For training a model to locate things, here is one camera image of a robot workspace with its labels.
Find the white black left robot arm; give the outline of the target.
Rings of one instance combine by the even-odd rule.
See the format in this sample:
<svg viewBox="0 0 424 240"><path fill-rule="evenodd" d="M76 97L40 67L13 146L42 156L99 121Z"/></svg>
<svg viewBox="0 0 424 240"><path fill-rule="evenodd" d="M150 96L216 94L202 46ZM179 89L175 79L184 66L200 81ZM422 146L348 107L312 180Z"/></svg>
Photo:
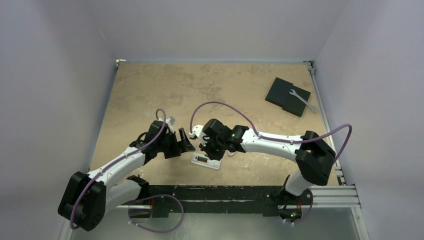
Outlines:
<svg viewBox="0 0 424 240"><path fill-rule="evenodd" d="M194 152L196 148L184 129L179 128L178 132L180 140L170 123L155 120L147 132L141 133L115 159L88 173L74 173L59 203L58 214L69 220L73 230L82 228L88 232L101 222L107 212L121 204L151 203L154 196L150 194L150 184L139 176L129 174L159 153L170 159Z"/></svg>

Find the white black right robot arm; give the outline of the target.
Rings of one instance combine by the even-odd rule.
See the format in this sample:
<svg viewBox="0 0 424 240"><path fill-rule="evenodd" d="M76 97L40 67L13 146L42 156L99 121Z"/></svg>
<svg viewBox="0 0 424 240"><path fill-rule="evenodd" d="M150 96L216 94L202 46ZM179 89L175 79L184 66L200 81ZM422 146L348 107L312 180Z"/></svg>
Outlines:
<svg viewBox="0 0 424 240"><path fill-rule="evenodd" d="M313 185L326 186L336 160L335 151L321 136L309 130L302 135L278 135L255 132L244 125L229 128L213 118L205 125L194 126L189 137L199 140L200 150L210 160L220 161L225 152L239 152L262 153L296 163L297 172L280 191L282 200L288 204L298 200Z"/></svg>

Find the white remote control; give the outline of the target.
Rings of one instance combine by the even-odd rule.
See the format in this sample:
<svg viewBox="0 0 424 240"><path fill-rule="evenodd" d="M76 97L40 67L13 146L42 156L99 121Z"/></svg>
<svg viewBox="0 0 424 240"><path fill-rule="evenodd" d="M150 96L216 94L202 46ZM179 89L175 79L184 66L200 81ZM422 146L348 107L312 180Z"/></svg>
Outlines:
<svg viewBox="0 0 424 240"><path fill-rule="evenodd" d="M214 170L219 170L221 167L221 162L219 160L209 159L207 156L199 153L194 153L190 159L190 162Z"/></svg>

